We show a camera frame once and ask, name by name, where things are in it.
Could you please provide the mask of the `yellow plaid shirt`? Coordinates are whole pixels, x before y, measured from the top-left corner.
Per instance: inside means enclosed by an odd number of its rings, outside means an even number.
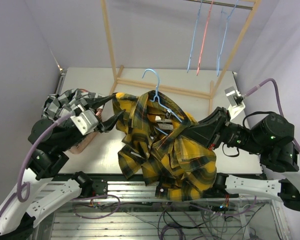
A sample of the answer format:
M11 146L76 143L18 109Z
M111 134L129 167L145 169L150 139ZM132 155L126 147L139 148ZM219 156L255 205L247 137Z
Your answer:
M114 113L125 110L116 123L116 129L125 134L124 146L117 153L122 174L131 178L142 171L146 185L157 182L155 196L170 201L200 199L212 188L216 176L216 154L199 143L182 136L182 132L198 122L184 112L172 99L159 92L161 103L172 109L182 122L151 102L155 91L140 96L117 92L112 100ZM158 116L161 134L154 127Z

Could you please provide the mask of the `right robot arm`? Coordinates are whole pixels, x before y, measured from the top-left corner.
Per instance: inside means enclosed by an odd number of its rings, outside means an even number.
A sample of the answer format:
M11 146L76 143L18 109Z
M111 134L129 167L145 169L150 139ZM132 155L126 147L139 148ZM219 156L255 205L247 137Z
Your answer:
M295 126L275 112L265 111L264 115L249 129L244 124L232 123L230 112L217 107L197 125L184 130L182 135L210 150L227 145L257 155L262 165L285 177L261 180L218 173L210 186L214 197L247 194L282 202L286 208L300 212L300 150L293 142Z

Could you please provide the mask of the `black white checkered shirt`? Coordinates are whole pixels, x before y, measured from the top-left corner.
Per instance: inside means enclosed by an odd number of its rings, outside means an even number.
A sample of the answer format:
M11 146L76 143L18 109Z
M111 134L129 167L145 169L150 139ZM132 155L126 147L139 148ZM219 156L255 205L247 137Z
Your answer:
M69 89L61 94L50 94L43 104L41 118L56 121L69 114L77 105L87 107L88 100L101 97L103 95L82 88Z

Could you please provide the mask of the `blue hanger of checkered shirt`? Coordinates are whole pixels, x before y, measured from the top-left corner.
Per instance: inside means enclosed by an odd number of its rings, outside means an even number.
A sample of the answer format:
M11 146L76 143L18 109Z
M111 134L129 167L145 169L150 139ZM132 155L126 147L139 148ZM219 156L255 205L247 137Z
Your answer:
M200 5L197 11L197 16L196 16L196 20L195 20L195 25L193 28L193 35L192 35L192 41L191 41L191 48L190 48L190 53L189 53L189 58L188 58L188 64L187 64L187 69L186 72L188 73L190 70L190 66L191 66L191 61L192 61L192 55L193 55L193 49L194 49L194 43L195 43L195 37L196 37L196 31L197 31L197 26L198 26L198 22L200 19L200 15L201 15L201 9L202 9L202 4L203 4L203 0L200 0Z

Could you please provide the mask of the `blue hanger of yellow shirt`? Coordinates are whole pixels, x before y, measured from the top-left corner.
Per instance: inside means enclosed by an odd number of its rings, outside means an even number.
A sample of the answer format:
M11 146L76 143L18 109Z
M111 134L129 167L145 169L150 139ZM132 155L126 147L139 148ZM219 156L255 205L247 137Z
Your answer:
M160 86L160 76L159 74L152 68L147 68L144 70L143 74L142 74L142 78L145 77L146 73L147 72L152 72L156 78L157 78L157 84L155 86L155 94L153 96L153 99L151 99L150 101L151 102L157 102L159 106L161 106L162 108L164 108L166 110L166 114L170 117L171 115L173 115L180 123L183 122L183 120L179 117L179 115L181 115L181 113L175 113L171 108L165 106L163 103L161 103L161 98L159 96L159 86ZM156 126L154 126L154 128L159 131L161 134L167 136L168 133L165 131L165 129L161 129L160 128L160 124L162 124L160 121L159 121L159 117L156 116L155 117L155 122L156 122Z

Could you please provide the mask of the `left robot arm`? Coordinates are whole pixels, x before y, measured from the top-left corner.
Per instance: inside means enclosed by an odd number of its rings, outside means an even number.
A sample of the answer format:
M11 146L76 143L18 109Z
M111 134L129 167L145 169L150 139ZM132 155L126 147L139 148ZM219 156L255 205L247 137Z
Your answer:
M98 185L82 171L74 173L58 189L38 199L39 193L68 161L66 152L89 134L106 133L123 115L120 111L103 121L98 110L115 96L81 89L50 95L41 119L32 127L27 153L15 187L0 205L0 240L25 240L48 215L74 199L100 197Z

